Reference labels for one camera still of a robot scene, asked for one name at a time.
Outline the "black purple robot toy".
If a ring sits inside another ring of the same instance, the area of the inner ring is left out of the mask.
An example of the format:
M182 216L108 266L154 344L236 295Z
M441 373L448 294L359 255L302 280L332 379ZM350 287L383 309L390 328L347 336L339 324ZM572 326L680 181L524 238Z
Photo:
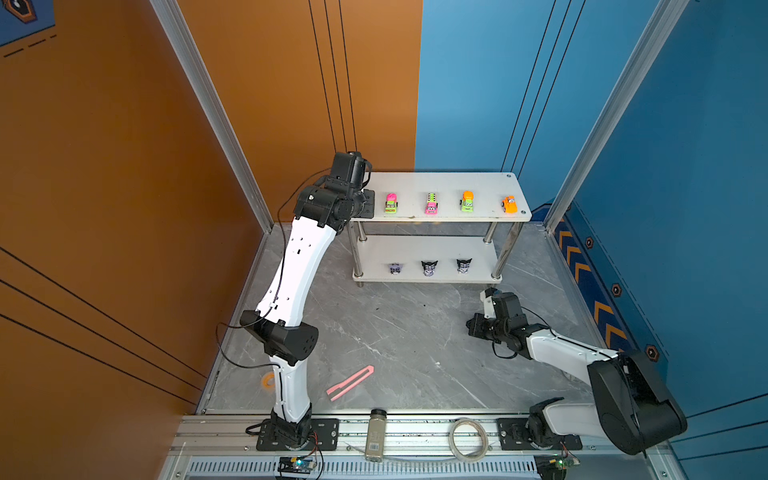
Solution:
M471 268L472 259L457 259L457 272L459 274L467 274Z

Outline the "orange toy car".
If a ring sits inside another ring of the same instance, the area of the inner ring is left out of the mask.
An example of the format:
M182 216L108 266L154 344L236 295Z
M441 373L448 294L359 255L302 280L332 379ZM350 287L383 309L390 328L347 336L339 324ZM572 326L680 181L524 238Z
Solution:
M507 196L502 200L502 208L503 211L509 215L516 214L519 211L516 198L512 195Z

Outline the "orange green toy truck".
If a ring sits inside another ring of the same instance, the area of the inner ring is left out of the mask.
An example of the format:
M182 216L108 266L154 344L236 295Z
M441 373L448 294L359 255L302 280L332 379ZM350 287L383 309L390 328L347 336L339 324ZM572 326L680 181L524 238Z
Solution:
M460 210L464 213L474 212L474 194L472 191L464 191L460 199Z

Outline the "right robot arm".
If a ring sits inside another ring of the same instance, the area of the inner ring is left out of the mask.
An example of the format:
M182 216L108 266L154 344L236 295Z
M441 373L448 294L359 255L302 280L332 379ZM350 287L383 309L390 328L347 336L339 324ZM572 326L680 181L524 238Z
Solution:
M645 353L599 348L546 323L531 323L511 292L487 288L480 299L482 312L466 323L470 336L507 347L511 359L554 367L592 391L590 403L554 397L531 406L524 427L513 430L512 437L541 449L568 436L599 437L635 455L687 431L682 408Z

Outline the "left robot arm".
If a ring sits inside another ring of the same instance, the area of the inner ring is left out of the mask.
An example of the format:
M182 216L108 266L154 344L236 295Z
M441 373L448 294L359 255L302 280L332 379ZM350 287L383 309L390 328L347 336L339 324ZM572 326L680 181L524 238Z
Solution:
M332 241L351 220L372 216L371 172L361 153L338 152L329 173L298 192L273 280L257 307L241 315L240 326L262 344L273 369L275 403L267 426L293 448L312 433L306 360L319 331L303 321L306 298Z

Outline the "white two-tier shelf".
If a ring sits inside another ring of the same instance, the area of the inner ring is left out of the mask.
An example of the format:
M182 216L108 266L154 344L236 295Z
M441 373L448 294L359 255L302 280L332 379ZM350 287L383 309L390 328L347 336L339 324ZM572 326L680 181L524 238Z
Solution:
M481 236L395 235L352 224L353 279L364 283L497 285L532 218L512 173L376 172L373 224L482 224Z

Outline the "pink plastic tongs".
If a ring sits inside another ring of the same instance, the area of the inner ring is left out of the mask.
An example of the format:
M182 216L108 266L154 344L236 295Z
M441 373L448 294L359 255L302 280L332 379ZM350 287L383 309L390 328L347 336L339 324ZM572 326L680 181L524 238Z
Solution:
M353 389L355 389L363 381L369 378L374 372L375 367L373 365L363 367L347 379L328 388L326 390L326 395L329 397L331 402L335 402L336 400L342 398Z

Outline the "right circuit board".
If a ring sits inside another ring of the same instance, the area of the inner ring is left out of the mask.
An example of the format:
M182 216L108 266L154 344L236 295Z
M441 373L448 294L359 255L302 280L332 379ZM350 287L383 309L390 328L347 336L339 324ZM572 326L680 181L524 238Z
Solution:
M565 480L568 471L580 465L573 457L535 456L537 473L542 480Z

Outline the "circuit board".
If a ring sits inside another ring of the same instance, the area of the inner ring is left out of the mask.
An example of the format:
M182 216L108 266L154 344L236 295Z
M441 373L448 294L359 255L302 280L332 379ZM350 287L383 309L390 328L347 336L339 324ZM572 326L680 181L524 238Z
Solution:
M568 471L580 465L573 457L535 456L537 473L542 480L565 480Z
M277 465L279 478L304 478L319 472L319 466L314 458L309 457L280 457Z

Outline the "clear plastic bottle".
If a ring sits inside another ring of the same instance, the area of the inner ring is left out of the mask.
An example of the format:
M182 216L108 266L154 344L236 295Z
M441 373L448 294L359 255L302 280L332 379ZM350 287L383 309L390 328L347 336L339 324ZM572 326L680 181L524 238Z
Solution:
M364 457L370 462L382 462L386 439L387 412L374 408L370 412Z

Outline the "orange tape roll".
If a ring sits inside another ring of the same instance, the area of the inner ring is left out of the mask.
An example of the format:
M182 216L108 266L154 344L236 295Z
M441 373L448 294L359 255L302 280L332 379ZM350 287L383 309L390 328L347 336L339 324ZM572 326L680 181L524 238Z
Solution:
M265 391L272 391L275 388L276 380L273 372L266 373L261 379L261 387Z

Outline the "left circuit board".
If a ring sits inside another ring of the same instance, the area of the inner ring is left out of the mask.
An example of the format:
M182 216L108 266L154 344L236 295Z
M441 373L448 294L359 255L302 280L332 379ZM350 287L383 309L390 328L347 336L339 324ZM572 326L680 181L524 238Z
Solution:
M280 457L277 465L279 478L304 478L319 472L319 466L314 458L309 457Z

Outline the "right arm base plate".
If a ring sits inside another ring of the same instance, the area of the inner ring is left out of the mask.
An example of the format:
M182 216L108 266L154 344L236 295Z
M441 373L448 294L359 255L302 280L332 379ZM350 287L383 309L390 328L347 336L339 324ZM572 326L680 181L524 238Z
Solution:
M577 435L557 435L536 418L499 418L497 421L501 447L504 451L582 450Z

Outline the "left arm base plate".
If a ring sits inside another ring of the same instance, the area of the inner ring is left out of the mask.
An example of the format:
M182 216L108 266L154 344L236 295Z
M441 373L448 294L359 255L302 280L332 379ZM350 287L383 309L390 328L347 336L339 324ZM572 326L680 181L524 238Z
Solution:
M336 418L312 418L309 435L304 440L296 440L288 434L279 433L276 423L265 420L260 425L256 449L258 451L309 451L319 443L323 452L335 451L339 439L339 420Z

